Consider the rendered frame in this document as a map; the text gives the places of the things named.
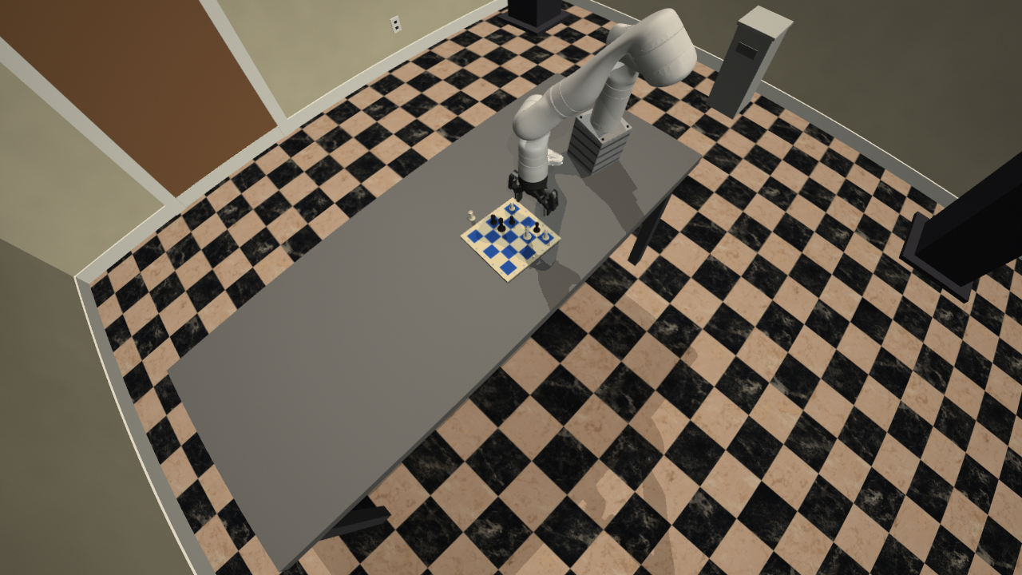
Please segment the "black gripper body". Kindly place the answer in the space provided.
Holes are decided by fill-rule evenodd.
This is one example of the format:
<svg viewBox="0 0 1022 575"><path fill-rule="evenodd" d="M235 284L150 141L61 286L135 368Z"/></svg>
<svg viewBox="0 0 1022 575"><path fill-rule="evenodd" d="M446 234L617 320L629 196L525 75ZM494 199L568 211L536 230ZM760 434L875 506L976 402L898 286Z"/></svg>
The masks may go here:
<svg viewBox="0 0 1022 575"><path fill-rule="evenodd" d="M537 193L539 193L540 197L543 196L544 194L546 194L545 189L548 189L548 187L547 187L547 181L548 181L548 175L547 175L547 177L544 180L541 180L539 182L532 183L532 182L527 182L525 180L522 180L521 176L519 176L519 174L518 174L518 182L519 182L519 184L522 184L521 187L525 187L526 189L532 189L532 190L539 189L539 190L537 190ZM526 194L530 194L530 196L535 197L533 194L532 194L532 192L530 192L530 190L527 190ZM535 199L536 199L536 197L535 197Z"/></svg>

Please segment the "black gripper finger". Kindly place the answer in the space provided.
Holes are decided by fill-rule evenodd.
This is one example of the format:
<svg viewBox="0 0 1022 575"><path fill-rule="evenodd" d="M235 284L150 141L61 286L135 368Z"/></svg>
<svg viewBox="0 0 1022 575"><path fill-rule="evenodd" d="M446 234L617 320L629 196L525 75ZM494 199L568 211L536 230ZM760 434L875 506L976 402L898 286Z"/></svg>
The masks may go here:
<svg viewBox="0 0 1022 575"><path fill-rule="evenodd" d="M532 194L536 197L537 201L539 201L541 206L544 206L544 215L547 217L550 215L550 212L554 211L555 208L557 208L558 206L558 193L556 189L554 189L552 192L551 190L545 189L545 192L546 194L544 194L542 198L540 198L539 193L537 192L532 192ZM546 201L548 201L547 204Z"/></svg>
<svg viewBox="0 0 1022 575"><path fill-rule="evenodd" d="M521 201L521 199L522 199L522 192L526 192L527 189L525 189L525 187L521 187L520 184L517 185L516 184L516 180L518 180L518 171L514 170L513 173L511 173L509 175L509 185L508 185L508 187L509 187L509 189L513 189L513 191L515 193L515 199L516 199L516 201Z"/></svg>

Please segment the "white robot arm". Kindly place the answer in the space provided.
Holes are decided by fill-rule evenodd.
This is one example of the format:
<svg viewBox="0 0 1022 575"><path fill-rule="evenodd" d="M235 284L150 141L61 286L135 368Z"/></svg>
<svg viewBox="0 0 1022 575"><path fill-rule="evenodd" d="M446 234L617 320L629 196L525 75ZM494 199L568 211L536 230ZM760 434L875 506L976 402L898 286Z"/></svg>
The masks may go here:
<svg viewBox="0 0 1022 575"><path fill-rule="evenodd" d="M521 138L518 143L519 176L536 183L547 177L549 166L563 163L562 154L548 149L550 132L560 121L580 112L595 101L590 117L592 127L602 133L612 133L623 119L629 95L639 73L650 86L667 87L690 75L696 62L695 47L685 26L669 8L654 12L635 25L616 23L609 30L606 47L592 56L591 61L552 86L543 96L527 97L515 114L513 131Z"/></svg>

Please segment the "blue and cream chessboard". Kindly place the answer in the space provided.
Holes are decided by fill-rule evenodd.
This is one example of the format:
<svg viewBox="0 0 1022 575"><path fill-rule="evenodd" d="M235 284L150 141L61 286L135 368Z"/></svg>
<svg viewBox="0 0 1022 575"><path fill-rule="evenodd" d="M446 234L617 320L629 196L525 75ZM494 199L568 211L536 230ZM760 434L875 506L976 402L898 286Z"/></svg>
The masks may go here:
<svg viewBox="0 0 1022 575"><path fill-rule="evenodd" d="M509 210L510 201L513 201L514 211ZM495 220L497 220L497 224L495 225L490 224L490 215L492 214L495 214ZM509 224L510 215L513 215L515 224ZM499 218L503 218L503 225L506 226L506 232L499 232L497 230L497 227L499 227ZM536 222L539 222L541 229L539 233L535 233L533 231ZM532 234L532 239L530 240L523 239L526 225L530 227L529 233ZM543 240L541 236L543 236L546 229L549 230L548 236L550 236L550 239ZM523 272L525 267L541 257L543 252L550 250L552 245L558 243L560 237L555 232L552 232L546 224L541 223L539 218L536 218L529 210L526 210L525 206L521 206L519 201L510 199L497 208L497 210L483 218L481 222L471 227L468 232L463 233L461 239L469 244L508 283L512 278Z"/></svg>

